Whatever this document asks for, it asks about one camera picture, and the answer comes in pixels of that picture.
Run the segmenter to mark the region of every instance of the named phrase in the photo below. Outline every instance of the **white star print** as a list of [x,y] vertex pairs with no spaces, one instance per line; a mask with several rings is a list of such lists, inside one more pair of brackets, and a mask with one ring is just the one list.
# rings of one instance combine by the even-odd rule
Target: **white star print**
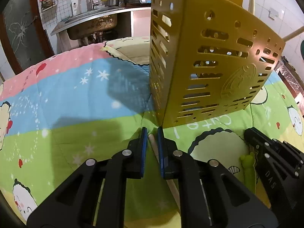
[[82,83],[83,85],[84,85],[84,84],[87,84],[87,83],[88,83],[88,80],[89,80],[89,79],[87,79],[86,77],[83,77],[83,78],[80,78],[80,79],[81,79],[80,83]]
[[85,153],[87,153],[87,155],[90,156],[92,153],[94,153],[93,149],[94,147],[91,146],[91,144],[89,144],[88,146],[85,146]]
[[87,69],[87,71],[85,72],[85,74],[87,74],[88,76],[90,76],[90,74],[93,73],[93,69],[90,68],[90,69]]
[[100,75],[96,76],[96,78],[101,77],[101,78],[100,78],[101,81],[103,81],[103,79],[108,80],[108,75],[110,75],[110,74],[107,74],[107,73],[105,72],[105,70],[104,70],[103,72],[101,72],[101,71],[98,70],[98,72],[100,73]]
[[79,167],[82,164],[82,157],[79,154],[73,156],[73,164],[76,164]]

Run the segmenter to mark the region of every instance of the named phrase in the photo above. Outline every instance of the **door frame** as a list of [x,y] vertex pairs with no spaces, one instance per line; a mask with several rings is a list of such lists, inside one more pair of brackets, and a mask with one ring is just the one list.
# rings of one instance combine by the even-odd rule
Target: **door frame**
[[[41,23],[41,17],[40,17],[39,8],[38,8],[38,0],[29,0],[29,3],[30,3],[30,7],[31,7],[33,24],[36,29],[38,40],[39,40],[39,43],[45,54],[45,57],[49,58],[51,56],[54,56],[54,52],[53,52],[52,46],[50,44],[48,35],[47,35],[46,31],[43,29],[43,26]],[[5,27],[5,23],[4,23],[4,16],[3,16],[2,12],[0,13],[0,40],[2,43],[4,53],[6,55],[6,58],[10,64],[12,70],[14,71],[14,73],[16,75],[21,73],[23,70],[18,63],[18,60],[11,47],[10,40],[7,36],[6,27]]]

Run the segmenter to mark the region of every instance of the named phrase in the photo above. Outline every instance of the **wooden rod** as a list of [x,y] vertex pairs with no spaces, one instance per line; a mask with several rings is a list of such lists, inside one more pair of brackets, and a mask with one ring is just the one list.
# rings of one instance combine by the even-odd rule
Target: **wooden rod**
[[254,15],[254,12],[255,12],[255,0],[249,0],[248,12]]
[[298,30],[295,30],[294,32],[292,32],[291,34],[287,35],[286,37],[283,38],[283,40],[285,42],[287,42],[288,40],[293,39],[294,37],[300,35],[301,33],[304,32],[304,26],[300,27]]

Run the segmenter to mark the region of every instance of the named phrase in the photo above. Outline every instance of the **pink stripe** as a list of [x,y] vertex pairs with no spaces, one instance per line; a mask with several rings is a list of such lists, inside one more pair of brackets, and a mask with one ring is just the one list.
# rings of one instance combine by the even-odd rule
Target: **pink stripe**
[[22,73],[4,82],[0,100],[15,96],[22,90],[51,75],[77,68],[96,59],[111,57],[107,52],[101,51],[103,46],[104,43],[91,44],[65,51],[27,68]]

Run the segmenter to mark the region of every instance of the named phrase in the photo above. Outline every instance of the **faucet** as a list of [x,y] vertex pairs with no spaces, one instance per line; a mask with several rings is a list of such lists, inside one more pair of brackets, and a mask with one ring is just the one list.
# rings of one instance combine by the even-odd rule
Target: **faucet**
[[93,0],[90,0],[90,11],[91,10],[94,10],[95,6],[98,6],[99,5],[99,2],[93,2]]

